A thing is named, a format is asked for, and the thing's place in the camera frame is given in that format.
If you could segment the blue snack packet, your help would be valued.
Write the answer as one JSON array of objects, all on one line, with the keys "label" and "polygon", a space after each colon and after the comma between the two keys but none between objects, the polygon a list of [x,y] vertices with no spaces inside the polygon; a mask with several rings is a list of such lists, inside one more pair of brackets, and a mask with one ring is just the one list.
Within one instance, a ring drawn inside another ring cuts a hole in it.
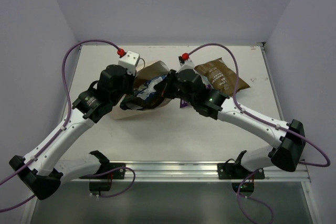
[{"label": "blue snack packet", "polygon": [[135,97],[140,98],[144,101],[149,100],[156,93],[154,86],[163,81],[165,78],[166,75],[164,74],[146,81],[144,84],[136,88],[136,90],[134,91]]}]

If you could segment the beige paper bag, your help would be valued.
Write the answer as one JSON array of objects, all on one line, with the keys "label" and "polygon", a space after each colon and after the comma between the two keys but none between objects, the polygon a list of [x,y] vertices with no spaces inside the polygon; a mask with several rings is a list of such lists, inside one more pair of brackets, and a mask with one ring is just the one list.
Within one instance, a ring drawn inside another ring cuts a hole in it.
[{"label": "beige paper bag", "polygon": [[[143,62],[136,69],[137,69],[136,79],[134,81],[133,91],[130,94],[132,96],[135,96],[134,91],[136,90],[136,88],[144,84],[146,81],[151,80],[157,76],[161,76],[164,74],[167,75],[169,72],[168,66],[163,61],[160,61],[160,60],[150,61],[148,63]],[[122,110],[120,108],[120,102],[117,104],[116,107],[113,108],[112,112],[110,112],[109,114],[110,117],[114,120],[126,119],[131,116],[146,114],[146,113],[150,113],[152,111],[159,109],[159,108],[156,108],[154,110],[146,110],[146,111]]]}]

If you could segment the brown kettle chips bag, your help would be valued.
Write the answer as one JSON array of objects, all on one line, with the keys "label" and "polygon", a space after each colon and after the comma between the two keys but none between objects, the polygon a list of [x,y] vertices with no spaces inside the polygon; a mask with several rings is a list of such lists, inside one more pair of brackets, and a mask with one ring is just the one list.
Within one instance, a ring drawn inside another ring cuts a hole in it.
[{"label": "brown kettle chips bag", "polygon": [[123,98],[120,102],[120,108],[122,110],[137,110],[137,111],[146,111],[154,110],[162,106],[166,106],[171,102],[171,99],[165,99],[159,96],[149,97],[146,100],[141,98],[128,95]]}]

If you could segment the purple pink candy bag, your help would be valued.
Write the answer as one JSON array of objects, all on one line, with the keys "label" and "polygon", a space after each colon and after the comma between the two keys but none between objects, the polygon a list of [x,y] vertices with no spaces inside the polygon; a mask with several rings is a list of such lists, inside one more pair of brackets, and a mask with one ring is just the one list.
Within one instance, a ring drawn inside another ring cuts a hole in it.
[{"label": "purple pink candy bag", "polygon": [[[207,89],[211,89],[212,86],[210,84],[207,84],[206,88]],[[192,107],[192,105],[189,102],[187,102],[187,101],[185,101],[183,99],[180,99],[180,109],[191,108],[191,107]]]}]

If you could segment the light blue snack bag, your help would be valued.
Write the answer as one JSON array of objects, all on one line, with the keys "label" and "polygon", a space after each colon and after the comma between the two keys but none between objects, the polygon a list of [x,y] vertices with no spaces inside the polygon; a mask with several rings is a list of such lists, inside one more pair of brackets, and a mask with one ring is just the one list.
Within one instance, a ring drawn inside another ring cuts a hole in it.
[{"label": "light blue snack bag", "polygon": [[210,84],[213,89],[233,96],[237,76],[221,58],[197,65],[194,69],[206,85]]}]

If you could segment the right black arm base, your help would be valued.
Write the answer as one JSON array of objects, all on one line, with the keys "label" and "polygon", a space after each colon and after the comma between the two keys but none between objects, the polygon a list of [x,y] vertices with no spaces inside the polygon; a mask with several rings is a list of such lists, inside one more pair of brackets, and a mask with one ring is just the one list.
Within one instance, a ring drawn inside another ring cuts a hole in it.
[{"label": "right black arm base", "polygon": [[243,179],[252,174],[252,172],[248,171],[240,164],[243,155],[244,152],[240,153],[236,159],[230,158],[223,163],[218,163],[217,173],[218,179],[221,180],[240,180],[240,182],[232,182],[233,191],[238,192],[238,189],[240,189],[241,195],[249,197],[255,190],[255,180],[265,179],[265,173],[263,169],[259,169],[256,174],[249,177],[240,186]]}]

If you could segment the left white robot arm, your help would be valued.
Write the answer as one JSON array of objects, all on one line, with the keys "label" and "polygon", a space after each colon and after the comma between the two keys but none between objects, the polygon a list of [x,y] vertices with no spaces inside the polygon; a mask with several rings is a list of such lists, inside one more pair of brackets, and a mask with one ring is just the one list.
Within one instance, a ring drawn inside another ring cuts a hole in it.
[{"label": "left white robot arm", "polygon": [[68,181],[80,177],[104,178],[109,173],[109,160],[100,151],[84,158],[61,161],[71,145],[93,127],[125,94],[132,91],[135,66],[109,65],[89,88],[71,103],[61,122],[35,149],[25,156],[14,156],[9,164],[18,177],[39,199],[54,194]]}]

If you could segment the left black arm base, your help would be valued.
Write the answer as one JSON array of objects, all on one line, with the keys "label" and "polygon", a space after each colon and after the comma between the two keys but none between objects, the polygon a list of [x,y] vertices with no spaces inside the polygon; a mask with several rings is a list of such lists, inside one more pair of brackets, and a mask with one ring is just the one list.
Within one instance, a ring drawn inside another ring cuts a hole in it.
[{"label": "left black arm base", "polygon": [[102,164],[96,172],[100,176],[86,175],[79,177],[80,179],[89,179],[89,191],[92,194],[102,195],[107,193],[114,180],[123,180],[125,176],[125,163],[107,163]]}]

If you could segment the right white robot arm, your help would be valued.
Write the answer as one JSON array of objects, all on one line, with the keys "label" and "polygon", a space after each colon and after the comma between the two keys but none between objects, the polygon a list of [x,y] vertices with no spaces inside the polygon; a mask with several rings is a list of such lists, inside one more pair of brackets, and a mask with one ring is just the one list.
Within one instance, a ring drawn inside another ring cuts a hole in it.
[{"label": "right white robot arm", "polygon": [[249,116],[233,98],[207,88],[201,76],[192,69],[171,70],[154,89],[161,97],[182,99],[200,115],[238,126],[268,144],[251,152],[242,151],[234,163],[236,176],[246,178],[256,169],[270,166],[287,172],[296,170],[305,146],[301,140],[304,136],[301,122],[287,123],[256,112]]}]

